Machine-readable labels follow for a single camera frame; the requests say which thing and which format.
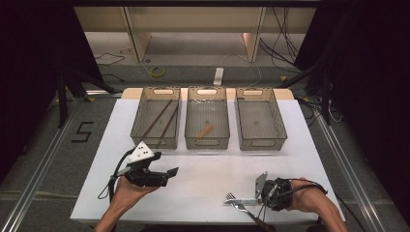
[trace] metal fork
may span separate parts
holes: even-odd
[[[229,192],[228,194],[226,194],[226,199],[229,200],[229,199],[236,199],[236,198],[231,192]],[[259,219],[259,217],[256,217],[253,213],[248,211],[243,204],[233,204],[232,203],[232,206],[235,207],[235,209],[237,209],[238,211],[247,213],[265,231],[267,231],[267,232],[276,232],[277,231],[274,226],[270,226],[270,225],[266,224],[264,221]]]

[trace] tape mark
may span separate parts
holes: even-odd
[[[78,129],[77,129],[77,132],[76,132],[75,134],[87,134],[87,136],[86,136],[85,139],[83,139],[83,140],[72,140],[72,143],[84,143],[84,142],[86,143],[86,142],[88,142],[88,138],[90,137],[91,132],[90,132],[90,131],[81,131],[82,126],[83,126],[84,124],[94,124],[94,122],[81,122],[81,123],[79,124],[79,127],[78,127]]]

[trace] wire mesh basket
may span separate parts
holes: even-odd
[[[226,150],[229,136],[225,88],[190,87],[185,128],[187,148]]]
[[[237,88],[235,106],[242,151],[281,149],[287,134],[272,88]]]
[[[176,149],[181,111],[180,87],[145,87],[132,126],[135,144],[151,149]]]

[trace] gray floor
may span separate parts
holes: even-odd
[[[104,38],[104,36],[111,38],[111,41],[109,43],[105,40],[95,42],[95,38]],[[250,64],[237,55],[226,57],[229,54],[246,57],[241,35],[238,34],[158,34],[151,40],[143,64],[147,66],[148,70],[155,66],[165,67],[166,73],[160,79],[153,80],[148,76],[144,67],[133,61],[132,54],[127,49],[129,46],[127,40],[124,40],[121,35],[116,37],[113,35],[88,35],[88,37],[96,56],[104,52],[116,52],[115,54],[126,56],[126,59],[118,64],[109,66],[103,64],[116,61],[114,58],[98,60],[103,74],[115,74],[125,80],[121,82],[112,75],[103,77],[106,84],[118,90],[146,85],[171,84],[165,81],[171,81],[172,84],[178,83],[182,86],[188,86],[190,83],[211,85],[215,69],[220,66],[225,68],[222,85],[227,87],[249,86],[256,81],[258,82],[254,86],[278,86],[281,84],[280,78],[282,76],[291,78],[295,75],[292,72],[276,68],[270,56],[261,50],[258,52],[255,64]],[[272,35],[265,35],[265,37],[269,43],[273,43],[275,39],[275,36]],[[300,44],[303,40],[302,35],[297,35],[294,38],[295,44]],[[278,49],[282,49],[282,54],[287,54],[283,44],[279,44]],[[281,62],[276,62],[276,65],[291,69]],[[291,87],[296,97],[305,95],[305,84],[306,80]],[[90,84],[84,84],[84,86],[87,89],[96,89]],[[70,220],[70,214],[99,147],[115,101],[116,99],[113,97],[80,101],[73,121],[62,139],[60,148],[47,169],[18,231],[92,231],[87,225]],[[69,101],[68,104],[69,108],[73,109],[73,102]],[[306,117],[311,114],[310,109],[306,106],[301,105],[301,108]],[[27,153],[18,158],[8,177],[0,186],[1,224],[6,222],[9,213],[47,152],[48,145],[57,132],[58,120],[58,103],[54,101],[27,145]],[[85,138],[84,134],[76,134],[81,122],[93,122],[93,124],[83,127],[85,131],[90,131],[91,135],[86,143],[73,143],[73,140]],[[359,218],[366,230],[370,231],[366,217],[364,217],[357,199],[355,199],[343,176],[334,152],[319,125],[319,120],[313,117],[307,119],[307,124],[334,191]],[[371,204],[375,207],[386,231],[410,231],[395,204],[365,161],[355,136],[349,129],[348,122],[337,123],[333,121],[331,128],[337,135],[338,142],[352,164],[355,175],[360,180]],[[346,216],[349,231],[361,231],[352,215],[342,204],[340,206]],[[139,231],[142,228],[144,225],[121,222],[117,231]],[[305,225],[277,226],[278,231],[305,231],[305,229]]]

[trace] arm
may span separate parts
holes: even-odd
[[[120,177],[114,197],[102,219],[94,228],[96,232],[109,232],[121,218],[143,196],[156,190],[156,187],[138,187],[131,184],[125,177]]]
[[[295,180],[292,188],[308,185],[308,182]],[[318,188],[305,188],[293,193],[292,204],[286,210],[300,210],[318,214],[330,232],[347,231],[337,206]]]

